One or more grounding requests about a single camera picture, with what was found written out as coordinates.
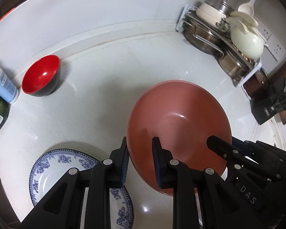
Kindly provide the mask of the steel pot upper left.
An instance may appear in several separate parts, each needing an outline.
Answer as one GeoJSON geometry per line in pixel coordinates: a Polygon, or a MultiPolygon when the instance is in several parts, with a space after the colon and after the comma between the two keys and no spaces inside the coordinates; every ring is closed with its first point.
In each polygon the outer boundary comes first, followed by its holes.
{"type": "Polygon", "coordinates": [[[195,21],[183,21],[185,39],[194,47],[215,57],[223,54],[223,40],[195,21]]]}

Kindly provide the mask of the pink bowl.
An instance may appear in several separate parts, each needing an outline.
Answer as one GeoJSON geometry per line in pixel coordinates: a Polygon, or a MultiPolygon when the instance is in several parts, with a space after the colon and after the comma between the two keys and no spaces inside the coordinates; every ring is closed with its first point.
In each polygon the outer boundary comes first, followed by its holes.
{"type": "Polygon", "coordinates": [[[232,143],[230,124],[219,102],[191,82],[170,80],[146,90],[133,106],[126,130],[130,158],[142,180],[155,191],[171,196],[172,189],[158,187],[152,156],[152,139],[190,168],[214,169],[223,175],[226,160],[207,147],[215,135],[232,143]]]}

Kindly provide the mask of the red black bowl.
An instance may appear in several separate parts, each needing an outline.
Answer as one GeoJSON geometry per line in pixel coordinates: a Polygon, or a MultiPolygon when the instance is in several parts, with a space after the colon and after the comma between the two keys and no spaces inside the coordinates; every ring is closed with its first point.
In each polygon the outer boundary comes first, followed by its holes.
{"type": "Polygon", "coordinates": [[[37,60],[25,73],[22,91],[34,97],[47,96],[54,91],[60,80],[61,60],[47,55],[37,60]]]}

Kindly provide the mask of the white rice spoon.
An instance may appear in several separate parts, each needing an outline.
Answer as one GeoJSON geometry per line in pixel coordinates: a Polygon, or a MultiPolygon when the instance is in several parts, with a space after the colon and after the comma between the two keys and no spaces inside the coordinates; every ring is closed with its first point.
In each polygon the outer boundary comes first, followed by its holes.
{"type": "Polygon", "coordinates": [[[254,4],[256,0],[249,0],[247,3],[243,3],[238,7],[239,12],[243,12],[247,15],[254,15],[254,4]]]}

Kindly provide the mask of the black knife block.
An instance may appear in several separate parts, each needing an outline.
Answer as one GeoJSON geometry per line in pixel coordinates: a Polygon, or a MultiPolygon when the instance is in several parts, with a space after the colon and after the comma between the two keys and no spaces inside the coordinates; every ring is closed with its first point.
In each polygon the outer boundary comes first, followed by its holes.
{"type": "Polygon", "coordinates": [[[252,98],[251,112],[259,125],[271,119],[277,113],[286,111],[286,78],[271,84],[263,96],[252,98]]]}

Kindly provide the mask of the wall power sockets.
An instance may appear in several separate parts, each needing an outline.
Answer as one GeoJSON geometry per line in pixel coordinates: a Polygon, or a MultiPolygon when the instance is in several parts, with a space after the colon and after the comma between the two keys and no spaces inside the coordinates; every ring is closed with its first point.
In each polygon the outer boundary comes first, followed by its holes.
{"type": "Polygon", "coordinates": [[[283,47],[277,37],[267,28],[267,26],[259,21],[257,29],[260,31],[262,36],[267,40],[266,48],[270,54],[275,58],[276,61],[281,61],[286,54],[286,49],[283,47]]]}

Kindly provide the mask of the blue floral plate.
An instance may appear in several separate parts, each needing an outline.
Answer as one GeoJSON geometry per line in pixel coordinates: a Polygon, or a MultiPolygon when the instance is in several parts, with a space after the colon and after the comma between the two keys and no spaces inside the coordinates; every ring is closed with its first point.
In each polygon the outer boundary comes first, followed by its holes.
{"type": "MultiPolygon", "coordinates": [[[[74,149],[51,150],[37,159],[29,177],[29,192],[33,206],[70,168],[84,171],[99,162],[95,157],[74,149]]],[[[134,209],[126,189],[110,189],[111,228],[132,228],[134,209]]]]}

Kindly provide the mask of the cream pot with steel lid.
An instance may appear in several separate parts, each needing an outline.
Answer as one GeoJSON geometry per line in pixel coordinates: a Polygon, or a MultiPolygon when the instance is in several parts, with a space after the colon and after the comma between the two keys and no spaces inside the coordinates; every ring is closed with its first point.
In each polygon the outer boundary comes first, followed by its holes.
{"type": "Polygon", "coordinates": [[[220,31],[226,31],[226,18],[234,11],[230,0],[205,0],[196,10],[196,15],[220,31]]]}

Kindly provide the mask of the steel pot lower right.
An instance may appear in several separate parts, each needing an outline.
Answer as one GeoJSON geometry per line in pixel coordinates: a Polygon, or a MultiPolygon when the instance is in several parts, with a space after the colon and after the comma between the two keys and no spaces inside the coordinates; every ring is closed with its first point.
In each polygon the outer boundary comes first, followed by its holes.
{"type": "Polygon", "coordinates": [[[223,54],[218,57],[218,63],[230,78],[240,81],[250,69],[229,47],[224,47],[223,54]]]}

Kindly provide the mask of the blue pump bottle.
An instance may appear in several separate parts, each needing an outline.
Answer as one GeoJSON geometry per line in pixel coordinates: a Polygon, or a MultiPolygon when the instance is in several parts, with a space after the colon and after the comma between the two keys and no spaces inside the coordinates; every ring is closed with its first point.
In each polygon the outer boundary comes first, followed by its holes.
{"type": "Polygon", "coordinates": [[[18,88],[0,68],[0,97],[7,103],[13,104],[18,99],[18,95],[18,88]]]}

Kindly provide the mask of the glass jar of chili sauce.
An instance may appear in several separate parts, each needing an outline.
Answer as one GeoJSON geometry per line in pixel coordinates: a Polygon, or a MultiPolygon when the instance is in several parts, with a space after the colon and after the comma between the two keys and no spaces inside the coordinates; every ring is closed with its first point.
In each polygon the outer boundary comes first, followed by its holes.
{"type": "Polygon", "coordinates": [[[260,68],[252,77],[250,77],[244,84],[243,88],[246,94],[253,98],[264,90],[267,90],[270,84],[268,74],[263,68],[260,68]]]}

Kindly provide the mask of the white pot rack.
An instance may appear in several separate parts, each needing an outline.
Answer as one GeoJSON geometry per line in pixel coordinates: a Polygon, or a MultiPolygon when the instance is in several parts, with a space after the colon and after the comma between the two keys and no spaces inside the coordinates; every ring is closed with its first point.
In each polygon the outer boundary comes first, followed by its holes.
{"type": "Polygon", "coordinates": [[[252,76],[264,74],[261,60],[250,60],[233,44],[228,33],[222,33],[207,25],[196,15],[197,7],[186,5],[181,12],[176,31],[194,47],[212,55],[234,86],[241,86],[252,76]]]}

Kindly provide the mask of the cream ceramic teapot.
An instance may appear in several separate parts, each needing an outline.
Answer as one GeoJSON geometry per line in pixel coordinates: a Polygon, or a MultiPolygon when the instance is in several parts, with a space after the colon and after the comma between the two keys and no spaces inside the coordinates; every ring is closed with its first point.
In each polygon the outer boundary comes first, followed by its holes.
{"type": "Polygon", "coordinates": [[[267,41],[257,30],[258,22],[239,11],[233,11],[225,21],[231,26],[230,38],[234,46],[249,59],[260,58],[267,41]]]}

